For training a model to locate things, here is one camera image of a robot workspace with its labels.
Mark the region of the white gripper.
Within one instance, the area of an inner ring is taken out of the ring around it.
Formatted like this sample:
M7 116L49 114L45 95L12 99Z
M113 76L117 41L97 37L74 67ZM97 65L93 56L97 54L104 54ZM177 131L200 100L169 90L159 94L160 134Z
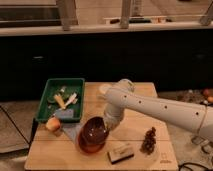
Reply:
M107 104L104 110L103 120L108 130L114 130L124 118L124 108Z

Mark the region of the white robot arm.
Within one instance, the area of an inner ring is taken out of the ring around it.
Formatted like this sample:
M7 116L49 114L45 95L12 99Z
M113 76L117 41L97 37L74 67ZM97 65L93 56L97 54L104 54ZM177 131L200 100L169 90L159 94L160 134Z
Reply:
M107 102L104 122L114 130L129 109L195 133L213 142L213 107L175 100L154 98L134 93L134 84L121 79L110 86L105 94Z

